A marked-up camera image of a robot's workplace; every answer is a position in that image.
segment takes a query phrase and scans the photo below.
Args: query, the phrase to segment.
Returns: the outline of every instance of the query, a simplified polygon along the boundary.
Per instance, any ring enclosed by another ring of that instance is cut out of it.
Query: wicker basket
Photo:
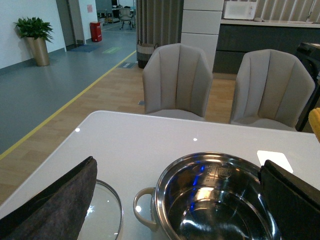
[[[136,58],[138,60],[138,66],[141,69],[144,69],[147,65],[151,55],[154,53],[155,49],[159,45],[156,44],[149,44],[149,43],[141,43],[138,41],[136,45]]]

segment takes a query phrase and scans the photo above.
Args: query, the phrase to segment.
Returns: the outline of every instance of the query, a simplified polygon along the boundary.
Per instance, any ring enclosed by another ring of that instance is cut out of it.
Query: dark gray cabinet
[[[275,49],[294,55],[300,43],[320,43],[320,28],[221,24],[213,72],[237,74],[247,52]]]

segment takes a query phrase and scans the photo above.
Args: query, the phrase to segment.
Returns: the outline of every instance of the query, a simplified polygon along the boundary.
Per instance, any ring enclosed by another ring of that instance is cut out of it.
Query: glass lid
[[[123,208],[117,192],[97,179],[78,240],[116,240],[122,219]]]

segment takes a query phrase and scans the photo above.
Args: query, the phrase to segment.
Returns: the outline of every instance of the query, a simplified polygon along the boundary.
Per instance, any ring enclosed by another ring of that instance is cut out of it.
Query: countertop
[[[221,24],[229,25],[249,25],[249,26],[262,26],[262,27],[287,27],[287,28],[313,28],[320,29],[318,23],[307,23],[304,21],[280,21],[280,20],[233,20],[233,19],[221,19]]]

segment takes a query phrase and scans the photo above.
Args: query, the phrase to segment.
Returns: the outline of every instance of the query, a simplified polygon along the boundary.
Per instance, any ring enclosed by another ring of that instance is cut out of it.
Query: doorway
[[[58,8],[65,48],[69,51],[78,46],[71,17],[70,2],[69,0],[56,0],[56,5]]]

